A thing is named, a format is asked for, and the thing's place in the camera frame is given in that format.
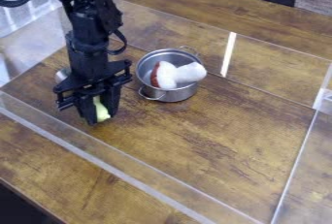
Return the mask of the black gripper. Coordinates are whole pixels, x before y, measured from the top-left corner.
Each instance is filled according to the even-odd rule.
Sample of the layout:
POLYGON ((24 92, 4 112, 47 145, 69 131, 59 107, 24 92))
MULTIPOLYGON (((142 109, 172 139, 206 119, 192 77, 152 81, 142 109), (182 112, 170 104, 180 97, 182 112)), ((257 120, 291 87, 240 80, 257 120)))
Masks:
POLYGON ((118 49, 110 49, 109 41, 95 45, 75 44, 74 39, 66 39, 69 55, 69 77, 54 87, 58 96, 58 108, 63 111, 71 107, 90 125, 98 123, 94 97, 99 96, 107 113, 115 117, 122 86, 133 80, 129 59, 110 61, 111 55, 121 54, 127 48, 127 42, 118 49))

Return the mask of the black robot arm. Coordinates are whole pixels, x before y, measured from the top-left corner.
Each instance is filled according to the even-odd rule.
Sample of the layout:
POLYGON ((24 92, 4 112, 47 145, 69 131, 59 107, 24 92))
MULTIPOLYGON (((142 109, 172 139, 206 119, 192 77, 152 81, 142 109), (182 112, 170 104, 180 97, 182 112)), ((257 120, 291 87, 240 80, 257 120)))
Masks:
POLYGON ((131 81, 131 61, 111 61, 126 49, 110 49, 109 37, 122 37, 122 12, 113 0, 60 0, 71 23, 66 34, 69 66, 56 72, 58 108, 75 107, 94 125, 118 112, 122 85, 131 81))

